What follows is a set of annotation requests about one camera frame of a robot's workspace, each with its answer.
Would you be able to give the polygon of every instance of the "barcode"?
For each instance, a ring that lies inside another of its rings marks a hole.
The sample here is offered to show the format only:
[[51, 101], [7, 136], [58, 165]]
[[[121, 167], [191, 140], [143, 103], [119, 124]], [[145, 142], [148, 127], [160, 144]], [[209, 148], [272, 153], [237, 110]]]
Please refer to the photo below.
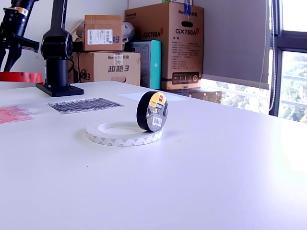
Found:
[[153, 117], [153, 125], [154, 126], [159, 126], [159, 127], [161, 127], [161, 125], [162, 125], [162, 119], [161, 118], [158, 118], [158, 117]]
[[110, 31], [106, 31], [106, 42], [110, 42]]

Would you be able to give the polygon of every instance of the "shipping label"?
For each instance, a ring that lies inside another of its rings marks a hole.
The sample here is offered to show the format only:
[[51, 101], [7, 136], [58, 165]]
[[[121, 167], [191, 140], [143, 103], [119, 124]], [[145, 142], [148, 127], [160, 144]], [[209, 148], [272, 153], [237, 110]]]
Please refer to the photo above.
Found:
[[113, 30], [87, 30], [88, 45], [112, 45]]

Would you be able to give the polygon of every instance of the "white paper sheet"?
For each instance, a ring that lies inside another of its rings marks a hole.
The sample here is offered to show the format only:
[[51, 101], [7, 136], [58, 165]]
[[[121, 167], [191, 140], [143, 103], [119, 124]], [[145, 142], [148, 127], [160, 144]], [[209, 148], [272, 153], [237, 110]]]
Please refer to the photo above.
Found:
[[[134, 101], [139, 102], [145, 92], [136, 92], [136, 93], [128, 93], [128, 94], [119, 94], [121, 97], [125, 97]], [[176, 101], [184, 101], [186, 98], [177, 97], [170, 93], [165, 93], [168, 102], [176, 102]]]

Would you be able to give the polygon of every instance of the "brown cardboard box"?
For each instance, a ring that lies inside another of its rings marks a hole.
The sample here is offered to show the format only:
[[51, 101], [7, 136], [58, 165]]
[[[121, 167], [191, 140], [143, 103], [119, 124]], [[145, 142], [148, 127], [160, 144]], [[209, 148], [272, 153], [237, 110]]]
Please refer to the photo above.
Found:
[[122, 51], [122, 26], [121, 16], [86, 15], [84, 51]]
[[162, 41], [162, 83], [166, 90], [201, 86], [203, 66], [204, 9], [161, 3], [125, 11], [125, 21], [136, 28], [137, 39]]
[[188, 90], [165, 90], [165, 91], [218, 104], [222, 102], [222, 93], [223, 93], [222, 91], [209, 91], [203, 88], [188, 89]]
[[68, 74], [70, 83], [80, 82], [78, 66], [81, 70], [81, 82], [119, 81], [131, 85], [140, 85], [141, 55], [128, 52], [89, 52], [73, 53], [75, 64]]

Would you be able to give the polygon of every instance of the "white table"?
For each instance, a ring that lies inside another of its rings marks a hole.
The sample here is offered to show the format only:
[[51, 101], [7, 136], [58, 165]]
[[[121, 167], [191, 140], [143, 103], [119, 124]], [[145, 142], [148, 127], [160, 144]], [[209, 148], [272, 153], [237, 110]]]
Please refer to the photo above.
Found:
[[[164, 136], [140, 147], [90, 142], [91, 123], [135, 120], [145, 88], [80, 85], [51, 98], [0, 91], [35, 120], [0, 125], [1, 230], [306, 230], [307, 126], [196, 99], [170, 102]], [[104, 97], [124, 108], [62, 115], [46, 103]]]

